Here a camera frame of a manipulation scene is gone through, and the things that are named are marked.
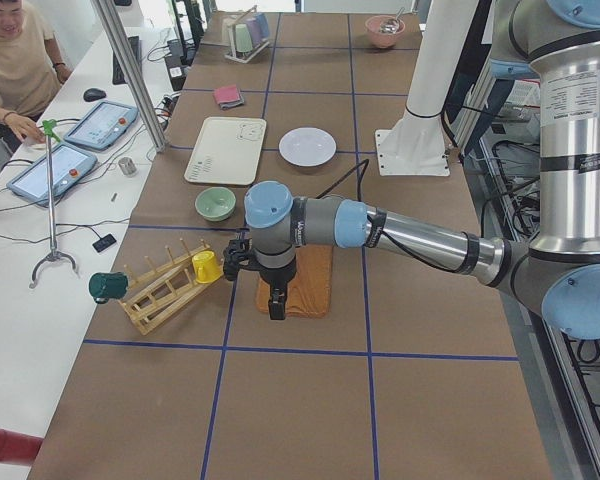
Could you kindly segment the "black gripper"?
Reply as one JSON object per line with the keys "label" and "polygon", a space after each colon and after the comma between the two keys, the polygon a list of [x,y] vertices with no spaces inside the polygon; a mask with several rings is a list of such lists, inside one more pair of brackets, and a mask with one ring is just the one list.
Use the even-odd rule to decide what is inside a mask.
{"label": "black gripper", "polygon": [[296,254],[282,252],[279,254],[256,253],[261,270],[261,278],[270,286],[268,313],[271,320],[286,319],[286,289],[296,275]]}

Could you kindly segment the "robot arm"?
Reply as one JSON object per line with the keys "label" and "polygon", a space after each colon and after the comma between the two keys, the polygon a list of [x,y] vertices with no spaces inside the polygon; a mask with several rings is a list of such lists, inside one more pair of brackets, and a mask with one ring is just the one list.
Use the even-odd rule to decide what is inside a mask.
{"label": "robot arm", "polygon": [[245,196],[251,256],[285,316],[296,249],[378,247],[471,275],[563,333],[600,339],[600,1],[500,1],[492,70],[540,80],[540,227],[526,244],[484,239],[341,198],[295,197],[276,181]]}

